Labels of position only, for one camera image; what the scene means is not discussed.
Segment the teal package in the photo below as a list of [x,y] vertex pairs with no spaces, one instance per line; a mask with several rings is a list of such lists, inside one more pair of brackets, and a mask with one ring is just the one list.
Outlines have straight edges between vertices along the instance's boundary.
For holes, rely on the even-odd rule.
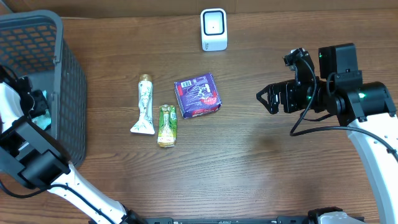
[[32,122],[43,130],[50,127],[52,123],[49,104],[47,103],[47,92],[35,90],[31,93],[34,99],[34,107],[30,112]]

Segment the purple snack package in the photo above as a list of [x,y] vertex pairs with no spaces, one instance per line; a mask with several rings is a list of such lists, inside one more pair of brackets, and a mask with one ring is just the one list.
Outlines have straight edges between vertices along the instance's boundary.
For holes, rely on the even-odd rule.
[[174,88],[185,119],[213,113],[221,108],[222,100],[212,73],[175,82]]

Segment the green yellow snack pouch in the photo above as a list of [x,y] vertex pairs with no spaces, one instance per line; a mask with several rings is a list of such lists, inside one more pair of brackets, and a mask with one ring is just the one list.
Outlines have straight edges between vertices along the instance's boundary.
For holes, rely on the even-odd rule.
[[159,107],[159,132],[157,143],[160,147],[174,147],[177,140],[177,115],[174,105]]

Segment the white tube with gold cap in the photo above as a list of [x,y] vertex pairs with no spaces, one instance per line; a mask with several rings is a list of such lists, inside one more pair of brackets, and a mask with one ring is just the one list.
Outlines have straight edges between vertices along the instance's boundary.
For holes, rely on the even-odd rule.
[[155,134],[152,102],[153,102],[153,83],[152,78],[148,74],[140,75],[138,83],[139,91],[139,119],[130,129],[130,132],[136,134]]

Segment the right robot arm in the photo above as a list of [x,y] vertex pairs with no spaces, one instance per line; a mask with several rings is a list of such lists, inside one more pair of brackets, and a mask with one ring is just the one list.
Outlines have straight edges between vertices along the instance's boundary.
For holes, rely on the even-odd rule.
[[353,43],[318,50],[320,75],[303,48],[284,56],[292,80],[256,95],[270,114],[301,112],[291,136],[346,131],[371,185],[381,223],[397,223],[397,108],[385,84],[363,82]]

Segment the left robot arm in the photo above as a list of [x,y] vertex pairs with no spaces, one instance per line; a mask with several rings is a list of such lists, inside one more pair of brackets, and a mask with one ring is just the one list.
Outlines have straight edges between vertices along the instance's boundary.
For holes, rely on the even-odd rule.
[[1,169],[24,187],[29,198],[48,191],[72,203],[92,223],[143,223],[132,210],[107,197],[75,168],[66,149],[33,122],[49,111],[42,91],[32,90],[1,66]]

